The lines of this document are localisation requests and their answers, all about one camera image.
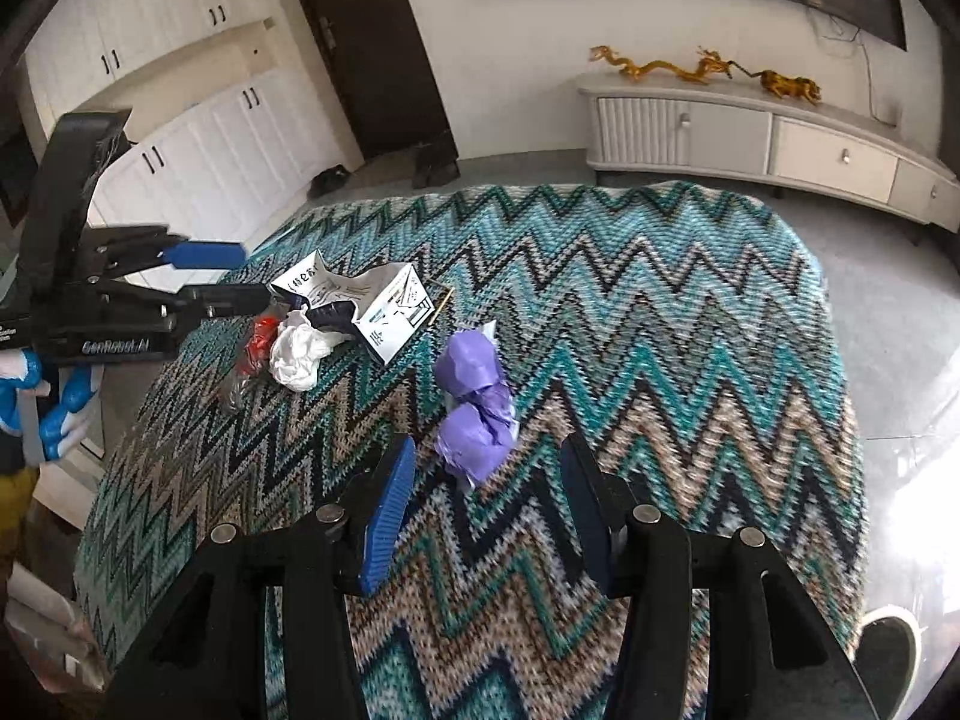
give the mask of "chevron knitted blanket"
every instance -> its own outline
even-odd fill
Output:
[[[602,716],[627,605],[584,574],[558,463],[575,427],[605,469],[686,526],[762,528],[838,640],[856,643],[856,420],[820,267],[760,201],[670,182],[328,206],[229,280],[268,281],[316,248],[343,274],[413,262],[454,298],[388,367],[344,344],[313,391],[262,381],[234,416],[219,413],[216,388],[250,321],[207,322],[187,339],[112,457],[80,546],[80,603],[111,664],[214,525],[295,521],[393,430],[418,446],[413,497],[389,578],[349,601],[373,718]],[[443,394],[431,365],[456,328],[490,319],[520,442],[464,497],[432,450]],[[696,602],[688,714],[702,712],[707,683]],[[276,609],[265,667],[282,716]]]

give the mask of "metal screw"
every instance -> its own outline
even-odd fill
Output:
[[[740,540],[748,547],[762,547],[765,545],[767,538],[763,531],[757,530],[757,528],[744,528],[740,531]]]
[[[642,503],[639,506],[634,507],[634,519],[638,522],[644,522],[647,525],[653,525],[656,522],[659,522],[660,518],[661,514],[656,506],[651,506],[648,503]]]
[[[325,525],[332,525],[344,518],[344,507],[335,503],[325,503],[317,509],[317,519]]]
[[[214,544],[229,544],[237,536],[237,526],[224,522],[210,531],[210,541]]]

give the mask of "white paper box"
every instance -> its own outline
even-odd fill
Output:
[[[351,278],[328,271],[317,250],[275,279],[274,286],[302,295],[310,308],[351,301],[353,325],[383,362],[390,362],[433,313],[433,301],[410,263],[390,263]]]

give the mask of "dark brown door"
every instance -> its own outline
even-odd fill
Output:
[[[364,156],[449,129],[408,0],[301,0]]]

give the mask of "door handle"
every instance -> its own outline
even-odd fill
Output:
[[[326,16],[320,16],[320,32],[323,33],[323,42],[326,45],[326,49],[329,52],[337,47],[336,38],[333,37],[333,22],[326,18]]]

